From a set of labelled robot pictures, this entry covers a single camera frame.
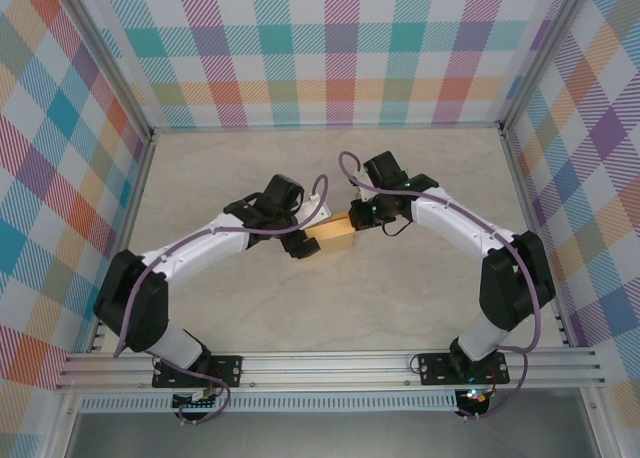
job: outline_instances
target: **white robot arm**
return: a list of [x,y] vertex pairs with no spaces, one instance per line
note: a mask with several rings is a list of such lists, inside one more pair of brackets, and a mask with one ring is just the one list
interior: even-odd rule
[[[523,272],[496,238],[506,239],[524,260],[535,283],[540,307],[555,296],[555,288],[541,240],[528,231],[521,235],[482,219],[457,203],[440,185],[425,175],[409,178],[391,152],[382,153],[353,173],[360,199],[351,203],[349,216],[356,230],[382,226],[398,215],[438,232],[481,263],[481,312],[466,333],[451,344],[451,361],[461,379],[472,379],[509,333],[533,311],[532,297]],[[376,193],[374,189],[400,194]],[[428,197],[403,192],[423,192]]]
[[[183,240],[141,256],[121,251],[107,271],[94,313],[118,336],[126,328],[121,341],[133,351],[147,351],[185,370],[193,368],[192,371],[206,373],[210,352],[185,330],[169,322],[169,298],[209,266],[272,236],[294,258],[305,258],[318,251],[317,241],[308,239],[303,230],[329,218],[331,210],[318,194],[312,194],[304,202],[303,197],[300,185],[276,175],[264,192],[230,204],[214,220]],[[294,230],[277,233],[283,228]],[[139,290],[131,297],[139,279]],[[135,301],[127,314],[130,299]]]

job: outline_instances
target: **beige floor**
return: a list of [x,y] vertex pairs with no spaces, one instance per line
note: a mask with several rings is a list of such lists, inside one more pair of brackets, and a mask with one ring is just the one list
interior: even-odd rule
[[[355,191],[338,168],[345,149],[363,161],[391,150],[488,220],[525,230],[492,129],[174,134],[159,138],[130,248],[142,253],[190,233],[274,173],[307,189],[326,173],[329,205],[346,211]],[[479,311],[479,277],[480,263],[415,224],[396,238],[362,232],[349,251],[303,261],[271,240],[188,283],[171,298],[170,316],[218,351],[445,348]],[[541,345],[559,346],[544,311]],[[529,342],[529,321],[511,343]]]

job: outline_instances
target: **colorful checkered backdrop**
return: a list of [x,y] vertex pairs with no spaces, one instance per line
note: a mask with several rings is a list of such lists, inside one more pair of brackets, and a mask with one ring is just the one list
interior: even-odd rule
[[0,0],[0,457],[34,456],[143,141],[58,0]]
[[581,345],[640,454],[640,0],[588,0],[513,147]]
[[84,1],[174,128],[494,122],[562,3]]
[[511,84],[511,88],[509,88],[509,93],[507,93],[507,98],[504,100],[502,107],[500,108],[500,112],[498,113],[497,121],[504,120],[511,103],[513,102],[516,93],[520,89],[520,85],[522,84],[522,80],[527,76],[531,66],[533,65],[536,57],[538,56],[538,52],[540,51],[540,46],[544,42],[544,39],[547,37],[547,34],[551,31],[553,21],[555,20],[558,12],[561,10],[562,5],[564,5],[565,0],[553,0],[551,6],[547,10],[546,15],[544,16],[544,20],[536,33],[536,37],[531,42],[529,46],[529,50],[525,56],[525,59],[522,61],[520,68],[518,69],[518,75],[515,80]]

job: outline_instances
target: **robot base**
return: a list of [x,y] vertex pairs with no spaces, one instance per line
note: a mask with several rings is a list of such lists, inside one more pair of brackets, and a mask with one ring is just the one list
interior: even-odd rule
[[[194,378],[174,370],[162,361],[153,364],[153,388],[209,388],[207,380]],[[224,381],[230,388],[240,386],[242,374],[242,356],[209,356],[207,357],[206,370],[198,370],[202,374],[213,376]]]
[[450,353],[420,353],[417,355],[418,372],[422,385],[505,385],[509,383],[509,369],[504,354],[495,352],[482,360],[466,381],[462,380],[451,362]]

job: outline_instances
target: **purple cable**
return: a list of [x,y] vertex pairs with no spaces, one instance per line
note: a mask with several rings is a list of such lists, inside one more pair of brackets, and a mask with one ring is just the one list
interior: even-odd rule
[[120,336],[118,337],[118,344],[116,345],[116,350],[113,352],[113,357],[117,358],[120,356],[120,353],[127,347],[126,337],[129,332],[129,321],[131,321],[131,310],[133,310],[133,304],[136,301],[136,297],[138,296],[138,292],[140,291],[140,287],[142,286],[142,282],[145,280],[147,276],[153,271],[153,269],[162,263],[162,260],[168,256],[171,256],[173,253],[178,251],[185,245],[188,245],[194,240],[201,238],[206,235],[210,235],[211,230],[200,230],[193,235],[189,235],[186,238],[180,240],[173,246],[167,249],[164,253],[158,255],[158,257],[149,263],[144,271],[140,274],[136,282],[133,284],[133,288],[131,288],[131,293],[129,293],[129,299],[127,300],[127,306],[124,309],[124,315],[122,316],[122,325],[120,327]]
[[293,225],[288,228],[282,228],[279,230],[260,230],[256,228],[242,228],[242,227],[233,227],[233,226],[221,226],[214,229],[213,231],[211,231],[210,229],[200,230],[194,233],[193,235],[187,236],[186,238],[182,239],[178,243],[174,244],[169,249],[167,249],[164,253],[159,255],[155,260],[149,263],[149,266],[147,266],[144,269],[144,271],[140,274],[136,282],[133,284],[131,293],[129,293],[127,306],[125,307],[124,315],[122,317],[122,326],[120,328],[120,336],[118,338],[118,344],[116,346],[116,350],[113,352],[114,358],[117,358],[118,356],[120,356],[120,353],[122,353],[122,351],[127,347],[126,337],[127,337],[127,333],[129,332],[129,321],[131,320],[131,310],[133,310],[133,305],[135,303],[136,296],[140,291],[140,287],[142,286],[142,282],[145,280],[147,276],[149,276],[149,274],[153,271],[153,269],[156,266],[162,263],[163,259],[166,259],[167,257],[171,256],[180,248],[182,248],[185,245],[188,245],[192,241],[197,240],[198,238],[201,238],[209,234],[215,235],[216,233],[222,233],[222,232],[226,232],[226,233],[238,232],[238,233],[253,233],[256,235],[284,235],[286,233],[297,231],[300,228],[304,227],[307,223],[310,223],[311,220],[315,218],[315,216],[322,209],[327,199],[327,193],[329,191],[329,178],[327,178],[327,175],[322,174],[318,176],[318,178],[316,178],[316,181],[313,184],[311,193],[312,194],[316,193],[316,190],[318,188],[318,184],[320,183],[320,181],[324,182],[324,188],[322,190],[322,195],[320,196],[320,202],[318,203],[318,206],[313,210],[313,212],[306,219],[302,220],[297,225]]
[[542,334],[542,319],[540,317],[540,303],[538,302],[538,294],[536,293],[536,287],[533,283],[533,278],[531,277],[531,273],[529,272],[527,265],[525,264],[524,260],[520,257],[516,249],[513,246],[511,246],[511,243],[509,243],[509,241],[507,241],[507,239],[505,239],[503,236],[496,233],[495,230],[491,228],[491,226],[489,226],[487,223],[485,223],[484,221],[482,221],[481,219],[479,219],[469,211],[465,210],[464,208],[456,205],[455,203],[448,202],[447,200],[440,198],[439,196],[431,195],[429,193],[424,193],[421,191],[384,190],[381,188],[375,188],[373,186],[367,185],[366,183],[362,183],[361,181],[356,179],[349,172],[349,170],[347,170],[347,168],[344,166],[343,161],[345,156],[348,156],[353,160],[355,160],[356,165],[358,167],[358,171],[360,171],[362,165],[360,164],[360,159],[350,151],[343,151],[340,153],[338,157],[338,163],[340,165],[340,169],[342,170],[342,172],[345,174],[345,176],[349,179],[351,183],[359,186],[360,188],[364,188],[365,190],[372,191],[374,193],[379,193],[383,195],[417,196],[418,198],[426,198],[428,200],[435,201],[436,203],[440,203],[442,205],[448,206],[452,210],[456,211],[457,213],[471,220],[473,223],[478,225],[487,233],[490,233],[491,235],[495,236],[496,239],[507,249],[507,251],[511,253],[513,258],[516,260],[516,263],[518,263],[518,266],[520,270],[522,270],[522,274],[527,283],[529,294],[531,295],[535,328],[533,332],[533,338],[531,339],[531,343],[528,346],[524,348],[521,348],[519,346],[501,346],[498,348],[499,350],[511,351],[513,353],[521,354],[524,360],[524,366],[522,370],[522,377],[520,378],[520,381],[514,388],[513,393],[504,402],[502,402],[500,405],[498,405],[496,408],[492,409],[491,411],[482,415],[482,417],[486,418],[486,417],[495,415],[497,412],[499,412],[505,406],[507,406],[520,392],[520,389],[524,384],[524,380],[527,377],[527,371],[529,369],[529,360],[527,358],[527,353],[530,353],[535,349],[536,346],[538,346],[538,342],[540,341],[540,335]]
[[203,375],[202,373],[198,373],[195,371],[190,371],[187,370],[185,368],[182,368],[178,365],[176,365],[175,363],[171,363],[168,360],[165,360],[164,358],[159,357],[158,355],[155,355],[153,353],[149,353],[152,356],[155,356],[156,358],[158,358],[159,360],[161,360],[164,364],[166,364],[167,366],[173,368],[176,371],[179,371],[180,373],[184,373],[185,375],[189,375],[189,376],[193,376],[194,378],[200,378],[203,380],[207,380],[210,381],[211,383],[213,383],[214,385],[218,385],[221,388],[223,388],[226,392],[227,392],[227,396],[224,400],[224,403],[222,404],[222,406],[220,408],[218,408],[215,411],[210,411],[209,413],[207,413],[203,418],[199,419],[199,420],[187,420],[183,415],[182,415],[182,410],[185,407],[185,405],[182,405],[181,407],[178,408],[178,416],[180,417],[180,419],[182,420],[182,423],[187,423],[189,425],[199,425],[200,423],[206,423],[207,421],[211,421],[213,420],[215,417],[217,417],[218,415],[220,415],[220,413],[222,413],[222,411],[229,406],[229,403],[231,403],[231,388],[229,388],[229,385],[227,385],[224,381],[222,381],[219,378],[214,378],[213,376],[209,376],[209,375]]
[[[286,233],[291,233],[293,231],[298,231],[299,229],[301,229],[302,227],[304,227],[307,223],[310,223],[311,220],[313,220],[315,218],[315,216],[320,212],[320,210],[322,209],[322,207],[324,206],[324,203],[327,199],[327,193],[329,192],[329,178],[327,178],[327,175],[322,174],[320,176],[318,176],[318,178],[316,178],[316,181],[313,183],[313,188],[311,193],[315,195],[316,190],[318,188],[318,184],[320,183],[320,181],[324,182],[324,187],[322,189],[322,195],[320,196],[320,201],[318,203],[318,206],[316,206],[316,208],[313,210],[313,212],[304,220],[302,220],[300,223],[298,223],[297,225],[293,225],[290,226],[288,228],[282,228],[282,229],[276,229],[276,230],[260,230],[260,229],[256,229],[256,228],[242,228],[242,227],[229,227],[229,226],[221,226],[218,228],[215,228],[213,231],[210,229],[205,229],[205,230],[200,230],[196,233],[194,233],[193,235],[187,236],[186,238],[180,240],[179,242],[177,242],[176,244],[174,244],[173,246],[169,247],[164,253],[162,253],[161,255],[159,255],[155,260],[153,260],[149,266],[147,266],[144,271],[140,274],[140,276],[138,277],[138,279],[136,280],[136,282],[133,284],[133,288],[131,289],[131,293],[129,293],[129,298],[127,300],[127,306],[125,307],[124,310],[124,315],[122,317],[122,326],[120,328],[120,336],[118,337],[118,344],[116,345],[116,349],[113,353],[113,356],[115,358],[117,358],[118,356],[120,356],[120,354],[122,353],[122,351],[126,348],[126,336],[127,333],[129,332],[129,322],[131,321],[131,310],[133,310],[133,305],[135,303],[136,297],[138,296],[138,292],[140,291],[140,287],[142,286],[142,283],[144,282],[145,278],[147,276],[149,276],[149,274],[153,271],[153,269],[158,266],[163,259],[165,259],[166,257],[171,256],[173,253],[175,253],[176,251],[178,251],[180,248],[182,248],[183,246],[191,243],[194,240],[197,240],[198,238],[201,238],[203,236],[212,234],[215,235],[216,233],[221,233],[221,232],[225,232],[225,233],[232,233],[232,232],[238,232],[238,233],[253,233],[256,235],[283,235]],[[184,418],[184,416],[182,415],[182,409],[184,408],[184,406],[180,407],[178,409],[178,416],[180,417],[180,419],[182,420],[183,423],[189,423],[192,425],[197,425],[200,423],[205,423],[209,420],[214,419],[216,416],[218,416],[220,413],[222,413],[222,411],[229,405],[229,402],[231,401],[231,389],[229,388],[229,385],[227,385],[224,381],[218,379],[218,378],[214,378],[213,376],[208,376],[208,375],[203,375],[202,373],[197,373],[195,371],[190,371],[187,370],[185,368],[182,368],[178,365],[176,365],[175,363],[171,363],[170,361],[167,361],[153,353],[149,353],[153,356],[155,356],[156,358],[161,359],[164,363],[166,363],[168,366],[170,366],[171,368],[173,368],[174,370],[177,370],[181,373],[193,376],[195,378],[201,378],[203,380],[208,380],[211,383],[217,384],[219,386],[221,386],[222,388],[224,388],[227,391],[227,397],[223,403],[223,405],[216,411],[212,411],[210,413],[208,413],[204,418],[202,418],[201,420],[197,420],[197,421],[188,421]]]
[[293,225],[290,226],[288,228],[281,228],[281,229],[276,229],[276,230],[260,230],[258,228],[242,228],[240,226],[236,227],[236,226],[221,226],[219,228],[216,228],[213,231],[213,234],[215,235],[216,233],[220,233],[220,232],[225,232],[225,233],[233,233],[233,232],[240,232],[240,233],[251,233],[254,235],[286,235],[287,233],[291,233],[292,231],[298,231],[300,228],[304,227],[307,223],[310,223],[311,220],[313,220],[316,215],[318,213],[320,213],[320,210],[322,209],[322,206],[324,205],[325,200],[327,199],[327,193],[329,192],[329,178],[327,178],[327,175],[320,175],[318,176],[318,178],[316,178],[315,183],[313,184],[313,188],[311,189],[311,194],[315,195],[316,194],[316,189],[318,188],[318,184],[320,183],[320,181],[324,181],[324,187],[322,189],[322,195],[320,196],[320,202],[318,204],[318,206],[316,206],[316,208],[313,210],[313,212],[304,220],[302,220],[300,223],[298,223],[297,225]]
[[520,377],[520,381],[518,381],[518,384],[513,389],[513,392],[502,403],[500,403],[495,408],[492,408],[491,410],[487,411],[484,415],[472,415],[468,411],[464,411],[464,410],[459,410],[460,413],[462,413],[463,415],[469,416],[471,418],[484,420],[485,418],[489,418],[497,413],[500,413],[502,410],[504,410],[509,405],[509,403],[511,403],[515,399],[515,397],[518,396],[518,394],[520,393],[520,390],[522,389],[522,386],[524,385],[524,380],[527,378],[527,372],[529,371],[529,357],[523,354],[522,360],[523,360],[523,366],[522,366],[522,376]]

